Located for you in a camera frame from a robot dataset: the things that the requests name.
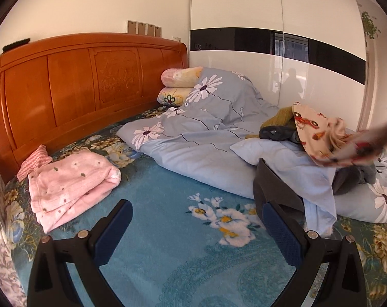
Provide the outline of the cream car-print children's garment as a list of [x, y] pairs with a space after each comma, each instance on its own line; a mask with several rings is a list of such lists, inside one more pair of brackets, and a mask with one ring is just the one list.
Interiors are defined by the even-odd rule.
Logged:
[[387, 123], [349, 133], [345, 121], [326, 117], [307, 105], [292, 106], [298, 137], [308, 156], [319, 166], [365, 166], [387, 147]]

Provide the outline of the grey floral side fabric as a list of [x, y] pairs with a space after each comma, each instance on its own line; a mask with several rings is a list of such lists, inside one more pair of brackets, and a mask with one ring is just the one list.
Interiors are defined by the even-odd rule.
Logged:
[[26, 306], [27, 297], [16, 273], [11, 249], [7, 246], [6, 241], [4, 195], [5, 184], [0, 175], [0, 300], [7, 306]]

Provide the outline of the folded pink floral blanket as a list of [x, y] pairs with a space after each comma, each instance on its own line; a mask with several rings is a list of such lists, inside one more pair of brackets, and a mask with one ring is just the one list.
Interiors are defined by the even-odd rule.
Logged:
[[104, 156], [81, 150], [38, 168], [28, 182], [31, 209], [47, 234], [106, 198], [121, 172]]

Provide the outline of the light blue shirt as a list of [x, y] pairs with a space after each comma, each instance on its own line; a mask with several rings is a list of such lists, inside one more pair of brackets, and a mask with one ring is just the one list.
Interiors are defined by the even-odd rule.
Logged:
[[322, 237], [332, 235], [337, 221], [332, 181], [334, 168], [316, 165], [307, 153], [289, 141], [249, 138], [230, 149], [249, 164], [263, 159], [267, 166], [298, 196], [305, 206], [305, 227]]

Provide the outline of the pink checkered small cloth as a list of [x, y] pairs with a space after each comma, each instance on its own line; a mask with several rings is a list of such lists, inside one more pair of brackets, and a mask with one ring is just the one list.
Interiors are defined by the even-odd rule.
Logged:
[[19, 182], [24, 181], [27, 176], [38, 168], [52, 162], [52, 157], [48, 155], [46, 146], [41, 144], [22, 164], [16, 174]]

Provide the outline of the teal floral bed blanket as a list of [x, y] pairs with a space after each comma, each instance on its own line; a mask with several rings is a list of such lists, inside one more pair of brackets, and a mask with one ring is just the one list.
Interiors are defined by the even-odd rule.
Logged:
[[[129, 120], [156, 117], [165, 107], [115, 123], [52, 155], [60, 160], [88, 149], [121, 170], [122, 181], [102, 202], [50, 234], [72, 238], [91, 229], [120, 199], [130, 200], [133, 218], [101, 272], [125, 306], [270, 306], [295, 268], [266, 232], [252, 200], [183, 177], [140, 155], [116, 136]], [[6, 232], [24, 290], [44, 232], [30, 206], [28, 180], [6, 185]], [[214, 228], [212, 220], [239, 227]], [[339, 217], [332, 238], [356, 238], [367, 306], [387, 298], [387, 224]]]

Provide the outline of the olive green garment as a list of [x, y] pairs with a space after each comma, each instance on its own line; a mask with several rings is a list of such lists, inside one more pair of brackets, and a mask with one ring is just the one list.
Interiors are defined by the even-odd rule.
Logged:
[[258, 135], [246, 135], [245, 139], [258, 138], [272, 141], [290, 140], [295, 135], [296, 123], [291, 107], [284, 107], [262, 123]]

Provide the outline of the orange wooden bed headboard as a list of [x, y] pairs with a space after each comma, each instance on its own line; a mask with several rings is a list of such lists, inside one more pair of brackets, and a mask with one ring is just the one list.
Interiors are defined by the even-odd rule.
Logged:
[[4, 181], [40, 145], [56, 152], [157, 106], [162, 72], [187, 67], [173, 40], [83, 33], [0, 55], [0, 174]]

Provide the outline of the grey-blue daisy-print duvet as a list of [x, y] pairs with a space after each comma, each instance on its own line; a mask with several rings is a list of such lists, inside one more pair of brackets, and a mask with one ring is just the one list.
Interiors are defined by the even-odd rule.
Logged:
[[[126, 123], [117, 135], [160, 166], [199, 182], [261, 202], [275, 201], [305, 214], [303, 199], [260, 159], [249, 164], [230, 147], [258, 135], [278, 108], [253, 83], [233, 71], [206, 68], [180, 107]], [[377, 175], [344, 195], [335, 195], [337, 217], [387, 223], [387, 156]]]

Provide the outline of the yellow floral lower pillow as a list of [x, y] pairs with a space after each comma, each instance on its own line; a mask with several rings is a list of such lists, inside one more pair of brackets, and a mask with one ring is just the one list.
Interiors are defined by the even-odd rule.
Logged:
[[161, 105], [170, 107], [180, 107], [192, 91], [192, 88], [164, 87], [157, 96], [157, 101]]

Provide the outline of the black object on headboard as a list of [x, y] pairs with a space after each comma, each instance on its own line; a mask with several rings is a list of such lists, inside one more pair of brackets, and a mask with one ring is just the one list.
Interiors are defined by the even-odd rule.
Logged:
[[26, 39], [23, 39], [23, 40], [18, 40], [16, 42], [12, 42], [11, 44], [5, 45], [2, 48], [2, 51], [4, 53], [6, 53], [6, 52], [9, 52], [9, 51], [11, 51], [13, 49], [16, 49], [16, 48], [22, 47], [24, 45], [27, 45], [29, 43], [30, 43], [30, 38], [26, 38]]

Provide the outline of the white glossy wardrobe black stripe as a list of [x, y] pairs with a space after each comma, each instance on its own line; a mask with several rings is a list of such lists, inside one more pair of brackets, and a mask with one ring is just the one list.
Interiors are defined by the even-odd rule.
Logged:
[[356, 0], [191, 0], [191, 66], [248, 76], [279, 107], [359, 125], [366, 45]]

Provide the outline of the green hanging plant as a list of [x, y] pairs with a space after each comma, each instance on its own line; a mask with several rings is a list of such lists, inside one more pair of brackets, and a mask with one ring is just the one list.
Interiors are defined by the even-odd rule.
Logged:
[[381, 30], [378, 27], [376, 27], [368, 12], [363, 11], [361, 13], [361, 21], [363, 24], [363, 30], [364, 30], [365, 36], [371, 40], [374, 40], [375, 38], [377, 38], [378, 35], [381, 33]]

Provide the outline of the row of wall switches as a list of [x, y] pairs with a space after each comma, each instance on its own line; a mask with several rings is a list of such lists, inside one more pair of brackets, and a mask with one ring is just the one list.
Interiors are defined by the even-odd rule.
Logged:
[[127, 33], [132, 35], [162, 37], [162, 28], [153, 24], [128, 20]]

